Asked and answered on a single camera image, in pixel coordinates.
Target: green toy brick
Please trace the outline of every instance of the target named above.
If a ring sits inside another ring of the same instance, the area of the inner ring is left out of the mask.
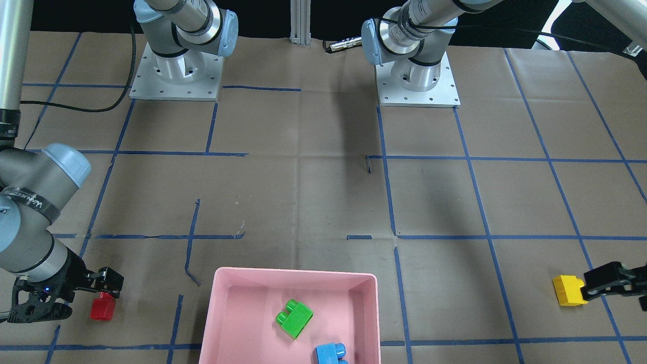
[[[313,318],[313,311],[301,302],[294,299],[287,301],[284,311],[279,312],[276,316],[276,322],[281,325],[282,329],[293,339],[299,337],[305,325]]]

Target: black cable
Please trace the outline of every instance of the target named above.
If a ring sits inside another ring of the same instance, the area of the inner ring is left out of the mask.
[[[135,62],[136,62],[136,57],[137,57],[137,40],[135,39],[135,26],[133,24],[133,16],[130,14],[130,11],[128,12],[128,20],[129,20],[129,26],[130,26],[130,35],[131,39],[133,42],[133,54],[131,57],[130,61],[130,73],[128,74],[128,81],[126,81],[126,85],[124,86],[124,90],[122,94],[119,96],[117,101],[108,106],[107,108],[102,108],[102,109],[85,109],[85,108],[77,108],[76,106],[70,106],[70,105],[64,105],[64,104],[57,104],[55,102],[47,102],[47,101],[33,101],[33,100],[22,100],[20,103],[21,104],[28,104],[28,105],[45,105],[45,106],[51,106],[53,108],[62,108],[62,109],[68,109],[68,110],[74,110],[74,111],[82,111],[84,113],[103,113],[105,111],[110,111],[114,108],[116,108],[119,104],[121,104],[121,101],[124,100],[126,97],[126,94],[128,93],[128,89],[130,86],[131,81],[133,80],[133,75],[135,74]]]
[[[385,21],[387,23],[397,23],[395,20],[391,19],[380,19],[382,21]],[[506,30],[509,32],[520,32],[520,33],[528,33],[528,34],[535,34],[538,36],[546,36],[546,37],[551,37],[559,40],[567,40],[567,41],[572,41],[573,43],[581,44],[581,45],[586,45],[588,47],[600,49],[605,52],[613,53],[618,56],[627,58],[628,60],[632,60],[637,63],[636,58],[630,56],[629,54],[624,54],[622,52],[614,51],[613,49],[610,49],[609,47],[605,47],[603,45],[599,45],[596,43],[590,43],[588,41],[583,41],[583,40],[578,40],[575,38],[559,35],[559,34],[553,34],[553,33],[547,33],[547,32],[542,32],[540,30],[532,30],[532,29],[523,29],[523,28],[509,28],[509,27],[499,27],[499,26],[490,26],[490,25],[452,25],[449,27],[432,27],[432,26],[425,26],[425,25],[414,25],[411,24],[411,27],[417,30],[448,30],[448,29],[489,29],[489,30]]]

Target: white mounting plate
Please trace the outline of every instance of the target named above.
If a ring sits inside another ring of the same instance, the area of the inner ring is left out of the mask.
[[[391,77],[394,62],[375,66],[377,95],[381,106],[416,106],[422,108],[454,108],[461,105],[447,53],[441,60],[441,75],[436,86],[427,92],[410,91]]]
[[[203,77],[187,84],[165,82],[155,71],[154,54],[146,44],[130,98],[138,100],[217,101],[225,58],[203,53],[206,66]]]

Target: pink box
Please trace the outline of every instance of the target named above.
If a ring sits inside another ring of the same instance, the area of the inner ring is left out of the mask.
[[[314,312],[297,340],[274,321],[289,299]],[[222,267],[199,364],[314,364],[328,343],[344,343],[349,364],[380,364],[379,326],[372,274]]]

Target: yellow block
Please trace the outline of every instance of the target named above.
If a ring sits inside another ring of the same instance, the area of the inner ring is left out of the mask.
[[[560,306],[580,306],[588,303],[582,298],[582,291],[580,291],[580,288],[584,287],[584,281],[574,275],[560,275],[553,278],[553,286]]]

